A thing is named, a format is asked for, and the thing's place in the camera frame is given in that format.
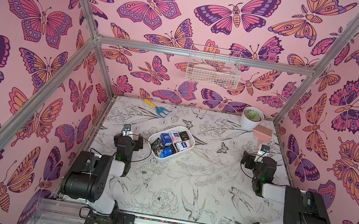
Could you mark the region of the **white plastic storage box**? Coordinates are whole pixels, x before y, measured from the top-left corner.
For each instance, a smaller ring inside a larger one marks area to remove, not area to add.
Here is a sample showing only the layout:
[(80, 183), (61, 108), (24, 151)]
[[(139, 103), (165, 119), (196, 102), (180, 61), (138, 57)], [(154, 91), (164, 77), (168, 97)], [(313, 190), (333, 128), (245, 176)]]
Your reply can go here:
[(155, 133), (149, 137), (153, 158), (168, 161), (183, 157), (195, 147), (191, 132), (183, 126), (177, 126)]

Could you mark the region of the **blue cartoon tissue pack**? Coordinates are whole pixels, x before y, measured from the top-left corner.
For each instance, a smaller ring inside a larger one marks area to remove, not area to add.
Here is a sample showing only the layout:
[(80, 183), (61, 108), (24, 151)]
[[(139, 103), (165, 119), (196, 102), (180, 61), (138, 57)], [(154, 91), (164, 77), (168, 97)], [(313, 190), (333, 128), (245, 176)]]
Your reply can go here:
[(167, 158), (167, 157), (170, 157), (172, 155), (174, 155), (175, 153), (177, 153), (176, 149), (174, 146), (168, 146), (168, 147), (165, 147), (163, 149), (159, 149), (157, 152), (157, 157), (159, 157), (160, 159), (163, 159), (163, 158)]

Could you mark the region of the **blue pocket tissue pack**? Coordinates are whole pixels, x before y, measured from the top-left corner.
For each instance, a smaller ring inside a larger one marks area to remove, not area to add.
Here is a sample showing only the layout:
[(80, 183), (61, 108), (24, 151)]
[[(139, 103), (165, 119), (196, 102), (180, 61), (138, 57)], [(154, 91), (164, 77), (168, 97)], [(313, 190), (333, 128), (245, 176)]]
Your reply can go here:
[(172, 144), (172, 140), (168, 133), (161, 133), (160, 139), (162, 141), (163, 146), (168, 147)]

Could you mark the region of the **light pink tissue pack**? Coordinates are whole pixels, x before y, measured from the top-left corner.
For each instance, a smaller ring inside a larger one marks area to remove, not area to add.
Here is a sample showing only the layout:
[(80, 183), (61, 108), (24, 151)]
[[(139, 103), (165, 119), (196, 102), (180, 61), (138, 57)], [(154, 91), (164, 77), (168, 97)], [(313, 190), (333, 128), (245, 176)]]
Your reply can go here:
[(189, 141), (181, 141), (181, 142), (176, 142), (176, 149), (178, 152), (183, 152), (186, 151), (188, 149), (191, 148), (191, 144)]

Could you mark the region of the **pink white tissue pack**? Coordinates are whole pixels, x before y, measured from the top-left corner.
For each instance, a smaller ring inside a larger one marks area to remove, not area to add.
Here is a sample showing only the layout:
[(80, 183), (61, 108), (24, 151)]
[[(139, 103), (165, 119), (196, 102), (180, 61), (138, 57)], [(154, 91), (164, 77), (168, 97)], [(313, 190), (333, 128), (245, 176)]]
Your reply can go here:
[(175, 130), (169, 131), (169, 136), (173, 143), (182, 142), (180, 134)]

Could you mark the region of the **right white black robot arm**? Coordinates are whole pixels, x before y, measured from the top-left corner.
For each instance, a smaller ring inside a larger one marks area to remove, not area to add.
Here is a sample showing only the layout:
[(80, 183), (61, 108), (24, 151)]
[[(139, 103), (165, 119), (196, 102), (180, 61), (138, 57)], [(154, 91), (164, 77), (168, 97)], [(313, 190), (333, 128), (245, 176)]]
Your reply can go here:
[(273, 158), (258, 158), (245, 151), (240, 166), (252, 171), (252, 190), (255, 195), (283, 206), (281, 219), (253, 224), (331, 224), (320, 193), (273, 182), (277, 169), (277, 162)]

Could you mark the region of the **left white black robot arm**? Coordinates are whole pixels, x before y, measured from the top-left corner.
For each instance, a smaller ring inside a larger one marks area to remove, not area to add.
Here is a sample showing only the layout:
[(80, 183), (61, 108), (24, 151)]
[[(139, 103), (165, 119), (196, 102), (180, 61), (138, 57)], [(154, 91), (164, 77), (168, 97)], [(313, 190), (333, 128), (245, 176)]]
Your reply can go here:
[(115, 136), (115, 155), (97, 155), (82, 151), (63, 177), (59, 191), (73, 200), (83, 200), (92, 212), (111, 217), (118, 209), (116, 201), (105, 190), (114, 177), (125, 177), (132, 154), (143, 148), (139, 134)]

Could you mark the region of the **pink brush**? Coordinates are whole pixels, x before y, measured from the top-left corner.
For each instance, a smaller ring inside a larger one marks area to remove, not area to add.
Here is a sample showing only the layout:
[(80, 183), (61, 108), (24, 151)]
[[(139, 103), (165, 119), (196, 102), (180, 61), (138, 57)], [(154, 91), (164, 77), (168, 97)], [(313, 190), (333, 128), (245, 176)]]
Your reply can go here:
[(257, 147), (260, 148), (264, 142), (269, 142), (272, 140), (273, 131), (268, 127), (258, 125), (253, 130), (253, 135), (258, 139)]

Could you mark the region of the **blue yellow garden fork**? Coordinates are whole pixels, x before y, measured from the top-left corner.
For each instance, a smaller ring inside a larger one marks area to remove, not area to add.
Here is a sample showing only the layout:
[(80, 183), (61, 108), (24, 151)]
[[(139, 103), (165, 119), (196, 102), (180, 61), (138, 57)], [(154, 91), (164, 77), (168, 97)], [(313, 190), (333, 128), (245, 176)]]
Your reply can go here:
[(169, 110), (167, 110), (166, 108), (163, 107), (158, 107), (156, 106), (153, 102), (151, 102), (149, 99), (145, 99), (144, 102), (149, 105), (150, 107), (152, 107), (153, 109), (156, 110), (156, 113), (158, 114), (159, 117), (161, 118), (166, 118), (166, 116), (168, 116), (168, 114), (171, 112)]

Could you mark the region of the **white pot with succulent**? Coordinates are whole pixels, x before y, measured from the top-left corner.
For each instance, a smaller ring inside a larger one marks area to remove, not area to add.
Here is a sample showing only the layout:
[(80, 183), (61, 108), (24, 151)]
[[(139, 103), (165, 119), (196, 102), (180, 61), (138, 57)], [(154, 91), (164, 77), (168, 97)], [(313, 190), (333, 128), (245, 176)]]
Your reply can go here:
[(260, 109), (256, 107), (246, 107), (240, 118), (240, 126), (247, 131), (253, 131), (263, 120), (265, 116)]

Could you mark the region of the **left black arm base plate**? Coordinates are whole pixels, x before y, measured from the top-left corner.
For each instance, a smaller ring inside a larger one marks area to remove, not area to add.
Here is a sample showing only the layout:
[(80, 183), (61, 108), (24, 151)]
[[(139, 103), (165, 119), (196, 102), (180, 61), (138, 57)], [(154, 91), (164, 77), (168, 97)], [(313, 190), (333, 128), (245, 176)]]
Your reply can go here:
[(96, 214), (92, 210), (88, 213), (84, 224), (134, 224), (134, 214), (121, 211), (113, 212), (111, 215)]

